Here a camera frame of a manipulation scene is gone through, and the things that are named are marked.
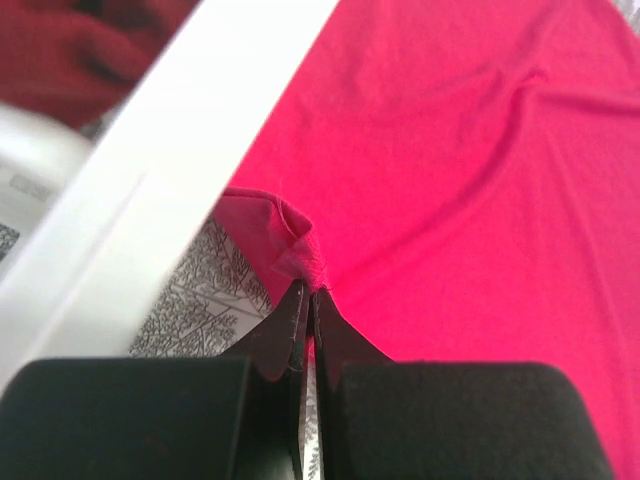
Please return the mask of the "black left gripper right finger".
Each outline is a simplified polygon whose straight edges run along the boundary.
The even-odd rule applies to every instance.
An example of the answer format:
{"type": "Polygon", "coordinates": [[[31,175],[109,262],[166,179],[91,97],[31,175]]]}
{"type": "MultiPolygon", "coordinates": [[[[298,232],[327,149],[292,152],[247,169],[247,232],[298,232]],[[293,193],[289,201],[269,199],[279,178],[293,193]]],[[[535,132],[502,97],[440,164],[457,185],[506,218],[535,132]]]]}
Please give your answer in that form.
{"type": "Polygon", "coordinates": [[[610,479],[584,402],[540,363],[395,362],[312,298],[328,479],[610,479]]]}

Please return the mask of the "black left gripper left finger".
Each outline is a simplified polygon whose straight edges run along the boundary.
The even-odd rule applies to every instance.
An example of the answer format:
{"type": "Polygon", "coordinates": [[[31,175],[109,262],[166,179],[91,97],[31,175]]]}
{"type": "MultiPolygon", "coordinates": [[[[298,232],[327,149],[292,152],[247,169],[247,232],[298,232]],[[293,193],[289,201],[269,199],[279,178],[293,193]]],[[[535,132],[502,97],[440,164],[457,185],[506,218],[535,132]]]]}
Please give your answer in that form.
{"type": "Polygon", "coordinates": [[[1,398],[5,479],[298,479],[306,286],[209,358],[27,364],[1,398]]]}

